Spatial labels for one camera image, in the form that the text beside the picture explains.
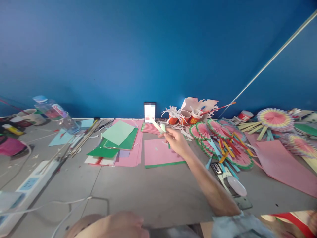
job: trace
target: electrical outlet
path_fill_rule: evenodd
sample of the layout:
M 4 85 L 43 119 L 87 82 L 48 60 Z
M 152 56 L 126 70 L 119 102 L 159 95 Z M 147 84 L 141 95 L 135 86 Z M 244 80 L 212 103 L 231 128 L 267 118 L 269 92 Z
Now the electrical outlet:
M 29 178 L 25 184 L 20 188 L 20 191 L 30 190 L 34 184 L 39 180 L 39 178 Z

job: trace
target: hand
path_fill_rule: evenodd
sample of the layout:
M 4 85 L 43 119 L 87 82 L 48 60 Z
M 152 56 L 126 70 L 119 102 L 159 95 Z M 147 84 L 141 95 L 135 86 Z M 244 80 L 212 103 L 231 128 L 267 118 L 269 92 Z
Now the hand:
M 186 157 L 186 155 L 192 153 L 192 150 L 190 149 L 189 145 L 187 144 L 184 136 L 179 131 L 173 130 L 171 128 L 166 127 L 165 128 L 167 133 L 159 135 L 159 137 L 165 137 L 166 143 L 169 142 L 171 148 L 180 156 L 183 158 Z

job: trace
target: light green paper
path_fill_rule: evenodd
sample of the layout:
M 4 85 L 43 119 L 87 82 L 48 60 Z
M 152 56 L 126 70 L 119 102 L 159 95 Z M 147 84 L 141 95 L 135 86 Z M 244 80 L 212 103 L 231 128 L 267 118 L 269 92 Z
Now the light green paper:
M 119 146 L 134 129 L 134 126 L 131 126 L 123 121 L 118 121 L 101 135 L 102 137 Z
M 295 128 L 297 128 L 297 129 L 299 129 L 307 134 L 317 136 L 317 130 L 309 125 L 295 124 L 294 126 L 295 126 Z
M 89 152 L 87 155 L 91 155 L 91 156 L 99 156 L 99 157 L 105 157 L 105 158 L 113 158 L 116 153 L 119 152 L 118 149 L 107 149 L 104 148 L 104 144 L 107 142 L 107 139 L 103 139 L 103 141 L 100 143 L 100 145 L 95 148 L 94 150 L 92 150 L 91 152 Z
M 137 133 L 138 133 L 138 128 L 134 128 L 133 131 L 130 133 L 130 135 L 128 135 L 128 137 L 121 143 L 121 145 L 118 146 L 114 144 L 113 142 L 107 140 L 103 147 L 132 150 Z

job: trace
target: table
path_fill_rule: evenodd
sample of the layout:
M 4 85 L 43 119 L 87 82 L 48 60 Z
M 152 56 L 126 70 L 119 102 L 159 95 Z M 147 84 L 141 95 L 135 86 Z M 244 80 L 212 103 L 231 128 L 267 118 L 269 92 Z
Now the table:
M 58 129 L 55 122 L 40 127 L 31 126 L 20 139 L 28 142 L 52 134 L 55 129 Z M 32 170 L 35 163 L 50 159 L 62 147 L 48 147 L 53 137 L 54 135 L 31 143 L 35 146 L 31 157 L 19 175 L 3 190 L 15 191 L 31 173 L 29 170 Z M 143 134 L 143 140 L 156 138 L 153 134 Z M 144 143 L 141 164 L 137 167 L 99 167 L 85 164 L 86 154 L 97 146 L 98 141 L 98 138 L 89 139 L 79 154 L 68 159 L 33 205 L 38 207 L 51 200 L 74 201 L 90 194 L 100 198 L 82 202 L 61 226 L 56 237 L 63 237 L 68 226 L 72 226 L 80 217 L 93 213 L 108 215 L 124 210 L 133 211 L 144 217 L 147 228 L 212 221 L 213 214 L 207 200 L 186 164 L 145 169 Z M 199 159 L 204 164 L 207 163 L 207 156 L 196 142 L 192 141 L 190 146 Z M 0 157 L 0 186 L 14 176 L 19 169 L 18 163 L 23 162 L 10 162 L 9 159 Z M 299 161 L 310 169 L 303 160 Z M 317 199 L 268 177 L 257 166 L 250 171 L 240 172 L 238 176 L 253 204 L 253 208 L 246 212 L 255 216 L 315 209 Z M 8 237 L 50 237 L 69 211 L 68 205 L 48 204 L 24 215 Z

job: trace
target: smartphone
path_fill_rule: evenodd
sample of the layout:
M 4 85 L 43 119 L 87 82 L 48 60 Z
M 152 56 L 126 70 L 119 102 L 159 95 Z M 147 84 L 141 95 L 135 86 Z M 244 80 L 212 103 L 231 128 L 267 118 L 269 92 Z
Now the smartphone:
M 144 104 L 144 122 L 150 122 L 150 118 L 155 119 L 155 102 L 145 102 Z

